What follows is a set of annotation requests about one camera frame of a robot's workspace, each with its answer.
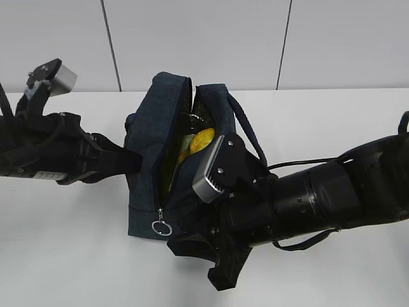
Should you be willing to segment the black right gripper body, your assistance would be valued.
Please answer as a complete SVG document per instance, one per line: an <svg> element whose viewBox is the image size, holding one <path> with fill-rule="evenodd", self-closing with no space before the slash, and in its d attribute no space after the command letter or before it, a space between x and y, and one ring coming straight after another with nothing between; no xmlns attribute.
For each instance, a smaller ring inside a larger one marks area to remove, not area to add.
<svg viewBox="0 0 409 307"><path fill-rule="evenodd" d="M256 246L275 240L276 222L269 194L230 194L220 203L220 243L230 253L249 255Z"/></svg>

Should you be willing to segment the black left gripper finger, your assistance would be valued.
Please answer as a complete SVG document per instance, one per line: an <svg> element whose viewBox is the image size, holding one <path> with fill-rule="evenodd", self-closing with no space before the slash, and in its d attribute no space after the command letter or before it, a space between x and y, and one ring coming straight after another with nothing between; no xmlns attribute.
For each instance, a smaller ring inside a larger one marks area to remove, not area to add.
<svg viewBox="0 0 409 307"><path fill-rule="evenodd" d="M138 173L143 161L142 155L118 146L105 136L89 136L78 158L78 181L86 184L116 175Z"/></svg>

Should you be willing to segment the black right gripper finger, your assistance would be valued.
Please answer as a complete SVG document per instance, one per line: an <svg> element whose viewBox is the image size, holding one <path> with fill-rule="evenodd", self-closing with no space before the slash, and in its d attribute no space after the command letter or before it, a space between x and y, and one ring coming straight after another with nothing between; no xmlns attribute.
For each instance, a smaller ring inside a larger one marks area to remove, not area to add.
<svg viewBox="0 0 409 307"><path fill-rule="evenodd" d="M220 249L215 266L208 271L208 279L217 291L236 287L238 277L252 248Z"/></svg>
<svg viewBox="0 0 409 307"><path fill-rule="evenodd" d="M200 258L208 261L216 261L219 256L213 238L200 232L184 233L169 239L167 246L175 256Z"/></svg>

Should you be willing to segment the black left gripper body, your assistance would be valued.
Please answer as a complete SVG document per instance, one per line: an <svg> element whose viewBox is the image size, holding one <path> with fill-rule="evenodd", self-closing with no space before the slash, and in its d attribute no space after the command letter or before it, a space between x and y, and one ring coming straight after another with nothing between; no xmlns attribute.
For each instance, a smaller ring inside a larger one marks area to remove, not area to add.
<svg viewBox="0 0 409 307"><path fill-rule="evenodd" d="M70 185L75 182L95 184L105 175L97 170L100 154L103 151L103 135L85 132L81 127L81 117L73 113L60 113L65 121L59 135L67 149L73 151L69 158L66 177L58 180L58 185Z"/></svg>

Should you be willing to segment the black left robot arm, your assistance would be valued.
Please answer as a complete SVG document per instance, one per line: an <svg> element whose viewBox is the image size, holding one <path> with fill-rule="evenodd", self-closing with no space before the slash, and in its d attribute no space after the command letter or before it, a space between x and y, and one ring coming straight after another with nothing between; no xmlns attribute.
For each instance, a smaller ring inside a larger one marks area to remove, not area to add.
<svg viewBox="0 0 409 307"><path fill-rule="evenodd" d="M72 113L1 117L1 176L47 178L59 185L94 184L140 171L142 155L99 133L87 133Z"/></svg>

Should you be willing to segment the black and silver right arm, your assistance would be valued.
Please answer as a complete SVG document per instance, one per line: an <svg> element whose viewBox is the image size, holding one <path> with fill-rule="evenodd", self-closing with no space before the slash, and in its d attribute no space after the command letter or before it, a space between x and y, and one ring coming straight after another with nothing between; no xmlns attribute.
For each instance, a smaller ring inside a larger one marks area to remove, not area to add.
<svg viewBox="0 0 409 307"><path fill-rule="evenodd" d="M177 256L214 263L208 279L234 288L253 247L309 234L285 251L300 251L331 233L408 218L408 134L358 146L339 157L278 177L237 134L221 136L197 189L205 210L191 232L167 243Z"/></svg>

